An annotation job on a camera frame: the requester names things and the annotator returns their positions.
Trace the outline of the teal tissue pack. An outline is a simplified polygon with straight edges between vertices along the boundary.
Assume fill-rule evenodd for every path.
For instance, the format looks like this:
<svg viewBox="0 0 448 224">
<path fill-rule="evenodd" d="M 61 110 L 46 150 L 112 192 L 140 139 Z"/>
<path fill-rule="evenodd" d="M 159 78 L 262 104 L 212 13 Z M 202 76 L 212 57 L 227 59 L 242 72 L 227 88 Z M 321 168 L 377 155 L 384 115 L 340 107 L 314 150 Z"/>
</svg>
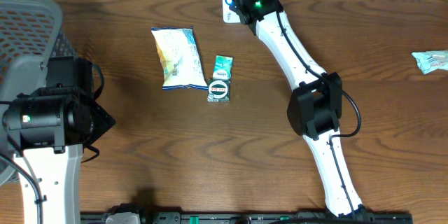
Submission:
<svg viewBox="0 0 448 224">
<path fill-rule="evenodd" d="M 216 56 L 212 78 L 214 80 L 228 81 L 231 79 L 231 70 L 234 59 L 227 56 Z"/>
</svg>

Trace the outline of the white teal package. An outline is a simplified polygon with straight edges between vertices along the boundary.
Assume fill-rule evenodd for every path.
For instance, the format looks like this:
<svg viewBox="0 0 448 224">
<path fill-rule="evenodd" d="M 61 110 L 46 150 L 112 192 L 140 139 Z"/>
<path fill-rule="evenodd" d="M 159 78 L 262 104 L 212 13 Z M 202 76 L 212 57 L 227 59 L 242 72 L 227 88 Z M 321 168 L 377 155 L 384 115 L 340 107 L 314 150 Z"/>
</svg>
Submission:
<svg viewBox="0 0 448 224">
<path fill-rule="evenodd" d="M 202 62 L 193 28 L 152 27 L 163 69 L 163 90 L 195 88 L 206 90 Z"/>
</svg>

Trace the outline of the dark green round-label box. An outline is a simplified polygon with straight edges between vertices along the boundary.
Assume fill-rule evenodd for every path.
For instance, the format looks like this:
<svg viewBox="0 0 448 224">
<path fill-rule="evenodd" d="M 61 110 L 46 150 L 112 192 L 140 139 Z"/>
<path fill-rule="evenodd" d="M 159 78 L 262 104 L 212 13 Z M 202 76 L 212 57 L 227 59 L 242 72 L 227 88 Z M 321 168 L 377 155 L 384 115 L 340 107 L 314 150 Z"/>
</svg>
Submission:
<svg viewBox="0 0 448 224">
<path fill-rule="evenodd" d="M 208 86 L 208 102 L 229 102 L 230 101 L 230 81 L 210 80 Z"/>
</svg>

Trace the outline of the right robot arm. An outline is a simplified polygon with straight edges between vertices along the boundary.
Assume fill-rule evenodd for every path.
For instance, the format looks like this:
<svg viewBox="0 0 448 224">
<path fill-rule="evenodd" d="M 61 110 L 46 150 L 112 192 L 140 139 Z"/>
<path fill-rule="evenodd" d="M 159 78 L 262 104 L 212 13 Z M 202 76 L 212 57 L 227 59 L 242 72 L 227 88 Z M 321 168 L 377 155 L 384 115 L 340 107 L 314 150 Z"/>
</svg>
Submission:
<svg viewBox="0 0 448 224">
<path fill-rule="evenodd" d="M 323 183 L 325 204 L 338 217 L 353 218 L 363 205 L 344 159 L 340 131 L 342 100 L 361 113 L 343 90 L 337 73 L 327 73 L 307 52 L 291 28 L 280 0 L 223 0 L 231 14 L 250 28 L 273 54 L 291 88 L 287 108 L 294 132 L 303 137 Z"/>
</svg>

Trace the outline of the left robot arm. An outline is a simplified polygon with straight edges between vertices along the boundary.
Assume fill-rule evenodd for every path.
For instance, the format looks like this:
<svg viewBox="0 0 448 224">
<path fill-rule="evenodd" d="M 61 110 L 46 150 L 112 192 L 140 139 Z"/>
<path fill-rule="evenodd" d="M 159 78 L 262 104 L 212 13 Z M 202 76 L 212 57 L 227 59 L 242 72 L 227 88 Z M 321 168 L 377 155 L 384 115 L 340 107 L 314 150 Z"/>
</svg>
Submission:
<svg viewBox="0 0 448 224">
<path fill-rule="evenodd" d="M 116 123 L 97 103 L 96 64 L 52 58 L 46 85 L 19 94 L 3 114 L 12 157 L 1 156 L 19 175 L 26 223 L 80 223 L 79 176 L 85 150 Z"/>
</svg>

